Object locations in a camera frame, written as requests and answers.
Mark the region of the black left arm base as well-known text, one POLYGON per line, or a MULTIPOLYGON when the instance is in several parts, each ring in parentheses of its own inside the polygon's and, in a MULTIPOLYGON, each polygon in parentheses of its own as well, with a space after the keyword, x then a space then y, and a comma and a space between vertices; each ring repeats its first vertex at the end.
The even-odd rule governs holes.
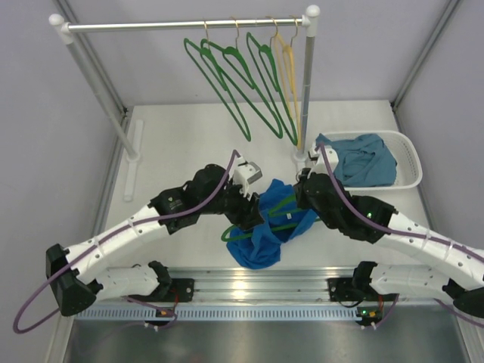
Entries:
POLYGON ((194 296, 194 282, 192 278, 174 278, 170 284, 163 283, 149 295, 156 303, 189 303, 194 296))

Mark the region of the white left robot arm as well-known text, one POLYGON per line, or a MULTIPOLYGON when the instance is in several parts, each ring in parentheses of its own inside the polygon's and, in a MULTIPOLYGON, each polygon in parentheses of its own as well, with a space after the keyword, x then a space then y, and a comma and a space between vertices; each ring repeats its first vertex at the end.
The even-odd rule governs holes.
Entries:
POLYGON ((128 297, 161 303, 174 293, 161 262, 122 267, 120 261, 156 240, 195 225, 201 215, 224 215, 243 231, 264 222, 259 195, 250 186, 262 177, 253 162, 239 158, 232 172, 216 164, 197 171, 177 188, 160 192, 115 227, 69 247, 46 252, 46 277, 63 316, 85 311, 96 302, 128 297))

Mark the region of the blue tank top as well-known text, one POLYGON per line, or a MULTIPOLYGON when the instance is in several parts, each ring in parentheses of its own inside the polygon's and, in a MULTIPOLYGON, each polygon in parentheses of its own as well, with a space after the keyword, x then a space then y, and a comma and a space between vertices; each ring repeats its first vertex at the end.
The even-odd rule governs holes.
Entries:
MULTIPOLYGON (((232 237, 253 232, 253 236, 250 238, 226 243, 228 252, 238 265, 257 270, 276 264, 281 260, 283 244, 306 233, 319 220, 317 214, 311 209, 301 209, 299 213, 284 214, 282 216, 268 216, 271 208, 292 194, 295 195, 292 185, 285 184, 279 179, 273 179, 266 192, 260 196, 259 210, 265 220, 264 223, 249 231, 243 231, 236 227, 231 232, 232 237), (297 224, 295 229, 271 231, 271 226, 280 226, 293 222, 297 224)), ((298 207, 295 201, 284 206, 279 212, 296 208, 298 207)))

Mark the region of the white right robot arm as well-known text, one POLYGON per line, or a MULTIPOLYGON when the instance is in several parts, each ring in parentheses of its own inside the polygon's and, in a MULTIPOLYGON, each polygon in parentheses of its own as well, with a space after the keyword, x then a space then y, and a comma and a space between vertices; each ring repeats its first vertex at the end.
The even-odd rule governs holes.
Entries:
POLYGON ((393 205, 352 195, 332 175, 304 169, 293 187, 296 205, 310 209, 329 228, 351 240, 395 250, 418 265, 360 262, 352 289, 360 299, 400 295, 438 299, 459 311, 483 317, 483 252, 412 221, 393 205))

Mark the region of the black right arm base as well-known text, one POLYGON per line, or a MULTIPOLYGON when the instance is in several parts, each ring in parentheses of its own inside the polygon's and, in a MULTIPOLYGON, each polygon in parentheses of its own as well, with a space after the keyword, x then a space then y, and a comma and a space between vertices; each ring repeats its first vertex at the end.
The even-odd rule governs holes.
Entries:
POLYGON ((357 287, 352 278, 329 278, 327 287, 330 301, 346 308, 354 308, 363 302, 378 301, 378 294, 370 287, 357 287))

